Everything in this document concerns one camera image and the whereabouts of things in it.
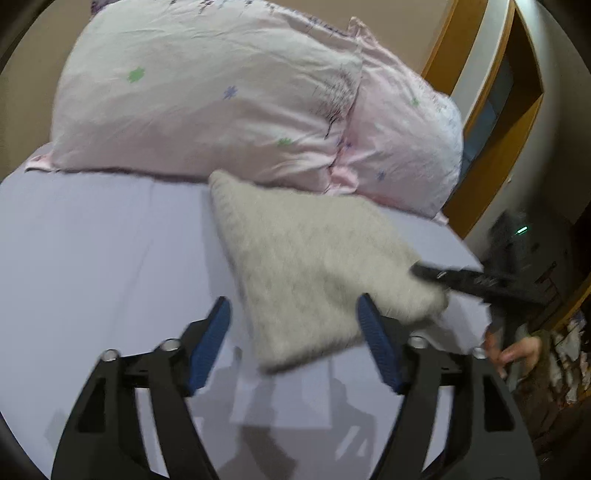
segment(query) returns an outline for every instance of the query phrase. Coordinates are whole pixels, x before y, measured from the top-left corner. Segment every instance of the beige wall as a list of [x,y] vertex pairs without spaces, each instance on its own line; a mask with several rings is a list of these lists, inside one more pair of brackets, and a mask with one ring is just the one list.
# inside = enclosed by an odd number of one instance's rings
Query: beige wall
[[591,202],[591,73],[567,34],[548,23],[560,69],[560,126],[543,196],[575,223]]
[[49,140],[57,80],[89,15],[90,1],[56,0],[0,73],[0,179]]
[[346,29],[359,17],[378,40],[421,73],[439,37],[453,0],[278,0]]

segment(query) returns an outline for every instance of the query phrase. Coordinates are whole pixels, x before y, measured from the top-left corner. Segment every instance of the pink pillowcase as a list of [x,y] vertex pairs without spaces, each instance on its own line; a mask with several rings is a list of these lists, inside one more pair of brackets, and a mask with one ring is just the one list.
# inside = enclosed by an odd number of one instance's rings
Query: pink pillowcase
[[329,192],[357,192],[433,218],[460,173],[460,112],[357,18],[351,19],[348,33],[363,49],[362,78]]

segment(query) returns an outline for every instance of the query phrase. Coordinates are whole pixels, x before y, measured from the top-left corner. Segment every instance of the green star pattern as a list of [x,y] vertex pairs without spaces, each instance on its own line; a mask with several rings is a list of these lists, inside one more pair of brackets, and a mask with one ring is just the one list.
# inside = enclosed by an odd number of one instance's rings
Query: green star pattern
[[135,70],[131,70],[131,72],[129,72],[127,79],[130,83],[137,82],[144,76],[145,72],[146,71],[142,67],[137,67]]

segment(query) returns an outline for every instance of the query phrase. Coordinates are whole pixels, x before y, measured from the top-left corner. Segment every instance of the floral pillowcase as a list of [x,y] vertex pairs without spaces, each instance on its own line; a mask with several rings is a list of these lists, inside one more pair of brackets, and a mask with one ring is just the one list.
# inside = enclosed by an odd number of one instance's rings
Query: floral pillowcase
[[324,192],[361,68],[354,38],[268,2],[116,2],[64,67],[51,164]]

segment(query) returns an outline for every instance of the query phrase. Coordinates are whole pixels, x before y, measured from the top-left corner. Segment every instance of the blue gripper pad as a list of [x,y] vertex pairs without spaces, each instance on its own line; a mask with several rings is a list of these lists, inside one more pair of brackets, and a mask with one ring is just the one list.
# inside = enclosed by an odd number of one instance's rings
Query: blue gripper pad
[[357,301],[357,319],[382,381],[396,393],[401,393],[405,385],[402,345],[388,338],[382,316],[368,294],[361,295]]
[[215,315],[208,319],[209,326],[191,354],[187,384],[191,395],[205,385],[230,326],[231,316],[230,302],[224,299]]

